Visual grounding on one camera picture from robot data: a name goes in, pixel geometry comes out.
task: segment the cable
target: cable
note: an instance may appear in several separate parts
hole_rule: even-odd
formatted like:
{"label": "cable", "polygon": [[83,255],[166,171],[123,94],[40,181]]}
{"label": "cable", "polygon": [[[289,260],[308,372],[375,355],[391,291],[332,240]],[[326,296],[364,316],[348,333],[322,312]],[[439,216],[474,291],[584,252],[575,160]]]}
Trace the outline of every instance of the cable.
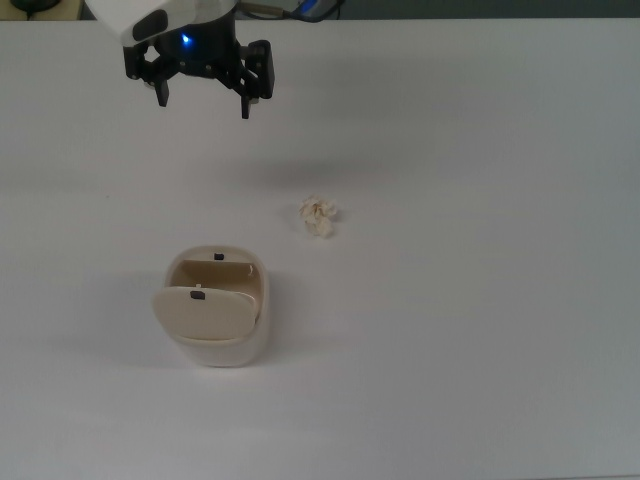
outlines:
{"label": "cable", "polygon": [[[289,12],[287,10],[277,8],[277,7],[268,7],[265,5],[256,5],[252,3],[240,2],[238,3],[238,10],[240,10],[244,15],[249,18],[253,18],[255,20],[283,20],[283,19],[291,19],[298,20],[300,22],[306,23],[320,23],[323,20],[326,20],[334,13],[338,12],[338,18],[340,18],[340,7],[344,4],[346,0],[336,0],[335,5],[333,5],[327,12],[319,15],[317,17],[309,17],[307,15],[302,15],[299,13],[299,8],[296,8],[293,12]],[[262,17],[260,15],[256,15],[256,13],[273,15],[273,17]]]}
{"label": "cable", "polygon": [[325,13],[323,13],[322,15],[319,15],[317,17],[308,17],[306,15],[301,15],[301,14],[297,13],[295,10],[293,12],[287,12],[285,10],[285,11],[282,12],[282,15],[283,15],[284,18],[290,18],[292,20],[298,20],[300,22],[320,23],[323,20],[326,20],[327,18],[329,18],[334,13],[338,12],[340,10],[340,7],[342,7],[342,4],[345,1],[346,0],[337,0],[333,7],[331,7]]}
{"label": "cable", "polygon": [[254,20],[284,20],[283,17],[261,17],[260,15],[254,15],[249,12],[242,12],[242,14],[247,18],[252,18]]}

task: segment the white tabletop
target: white tabletop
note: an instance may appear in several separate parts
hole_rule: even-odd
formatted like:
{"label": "white tabletop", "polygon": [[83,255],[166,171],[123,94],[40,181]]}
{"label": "white tabletop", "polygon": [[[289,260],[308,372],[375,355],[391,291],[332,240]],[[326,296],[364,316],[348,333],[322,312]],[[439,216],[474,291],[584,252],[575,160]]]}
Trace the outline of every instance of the white tabletop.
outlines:
{"label": "white tabletop", "polygon": [[[238,37],[274,50],[249,121],[202,79],[161,109],[97,23],[0,26],[0,477],[639,473],[640,21]],[[201,244],[270,271],[249,367],[153,317]]]}

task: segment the beige container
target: beige container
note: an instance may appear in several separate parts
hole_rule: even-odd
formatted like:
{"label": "beige container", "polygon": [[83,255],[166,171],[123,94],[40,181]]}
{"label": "beige container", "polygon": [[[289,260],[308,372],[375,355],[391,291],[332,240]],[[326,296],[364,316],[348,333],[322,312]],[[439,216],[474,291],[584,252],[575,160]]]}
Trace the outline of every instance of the beige container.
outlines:
{"label": "beige container", "polygon": [[196,247],[171,264],[153,298],[156,318],[196,362],[239,367],[269,334],[269,279],[262,262],[235,247]]}

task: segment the crumpled paper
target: crumpled paper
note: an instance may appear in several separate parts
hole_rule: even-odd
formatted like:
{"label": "crumpled paper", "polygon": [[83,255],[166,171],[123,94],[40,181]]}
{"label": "crumpled paper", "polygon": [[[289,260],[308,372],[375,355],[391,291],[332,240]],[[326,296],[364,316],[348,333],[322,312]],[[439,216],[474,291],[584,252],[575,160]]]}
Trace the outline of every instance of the crumpled paper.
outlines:
{"label": "crumpled paper", "polygon": [[338,208],[334,201],[325,200],[317,195],[311,195],[300,206],[300,218],[304,220],[309,233],[322,238],[330,237],[333,233],[330,218],[336,213]]}

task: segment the robotic arm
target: robotic arm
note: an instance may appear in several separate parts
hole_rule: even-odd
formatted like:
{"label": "robotic arm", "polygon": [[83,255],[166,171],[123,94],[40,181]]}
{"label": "robotic arm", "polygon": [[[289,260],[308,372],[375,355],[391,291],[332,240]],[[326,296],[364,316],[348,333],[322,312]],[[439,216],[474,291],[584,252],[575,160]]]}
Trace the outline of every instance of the robotic arm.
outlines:
{"label": "robotic arm", "polygon": [[[237,0],[87,0],[87,3],[96,18],[120,40],[127,76],[142,79],[153,87],[160,106],[166,106],[169,98],[167,81],[182,73],[217,79],[235,90],[241,98],[242,118],[246,119],[252,103],[271,98],[275,76],[268,41],[258,40],[243,47],[236,40],[236,9],[317,22],[338,10],[344,1],[337,0],[320,17],[305,17],[299,9],[287,12]],[[145,59],[149,47],[159,55],[152,62]]]}

